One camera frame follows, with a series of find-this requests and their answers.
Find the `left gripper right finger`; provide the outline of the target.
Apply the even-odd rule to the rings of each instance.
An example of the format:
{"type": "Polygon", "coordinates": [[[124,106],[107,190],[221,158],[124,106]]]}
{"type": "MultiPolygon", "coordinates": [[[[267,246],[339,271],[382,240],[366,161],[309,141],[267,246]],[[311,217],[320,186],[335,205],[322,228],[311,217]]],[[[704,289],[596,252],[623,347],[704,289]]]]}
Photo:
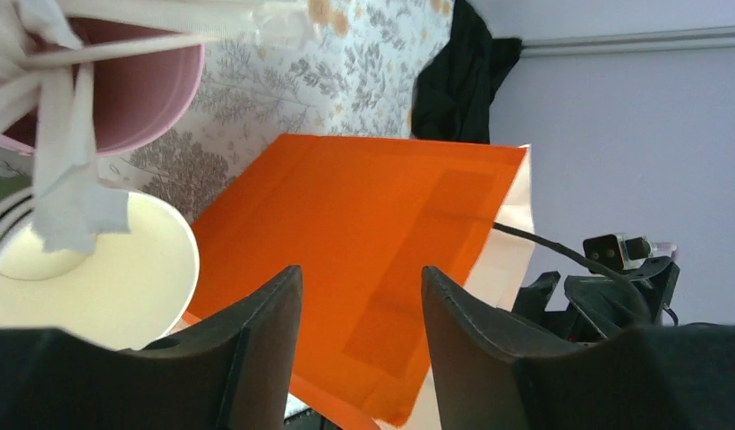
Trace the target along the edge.
{"type": "Polygon", "coordinates": [[[422,271],[445,429],[735,429],[735,325],[636,326],[586,347],[422,271]]]}

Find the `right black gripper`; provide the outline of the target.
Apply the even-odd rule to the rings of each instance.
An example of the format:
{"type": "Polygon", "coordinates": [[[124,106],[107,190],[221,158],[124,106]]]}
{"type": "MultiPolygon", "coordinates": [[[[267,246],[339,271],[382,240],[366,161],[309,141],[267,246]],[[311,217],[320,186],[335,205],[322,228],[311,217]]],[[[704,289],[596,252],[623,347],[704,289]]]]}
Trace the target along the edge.
{"type": "MultiPolygon", "coordinates": [[[[679,273],[678,264],[667,256],[649,258],[639,268],[624,272],[643,296],[650,324],[660,325],[664,314],[678,323],[670,304],[679,273]]],[[[546,306],[559,280],[556,271],[540,275],[518,291],[512,312],[561,339],[585,344],[599,342],[634,324],[630,312],[637,307],[626,292],[601,276],[568,276],[563,284],[568,306],[548,311],[546,306]]]]}

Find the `orange paper bag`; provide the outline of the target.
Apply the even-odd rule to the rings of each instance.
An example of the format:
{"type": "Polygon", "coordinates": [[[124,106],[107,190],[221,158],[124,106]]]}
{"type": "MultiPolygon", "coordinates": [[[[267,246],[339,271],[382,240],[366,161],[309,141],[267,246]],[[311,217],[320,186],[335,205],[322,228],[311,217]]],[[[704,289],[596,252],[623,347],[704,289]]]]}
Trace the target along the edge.
{"type": "Polygon", "coordinates": [[[422,269],[509,308],[531,243],[526,147],[283,134],[192,229],[204,319],[289,265],[303,272],[290,390],[344,429],[434,429],[422,269]]]}

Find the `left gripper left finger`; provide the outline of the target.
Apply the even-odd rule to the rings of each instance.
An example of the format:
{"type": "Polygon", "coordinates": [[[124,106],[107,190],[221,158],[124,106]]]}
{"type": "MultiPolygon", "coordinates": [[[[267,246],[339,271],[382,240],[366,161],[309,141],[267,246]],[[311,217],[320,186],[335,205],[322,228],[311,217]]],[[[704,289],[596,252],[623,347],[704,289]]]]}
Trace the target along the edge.
{"type": "Polygon", "coordinates": [[[0,329],[0,429],[280,429],[302,307],[289,266],[141,350],[0,329]]]}

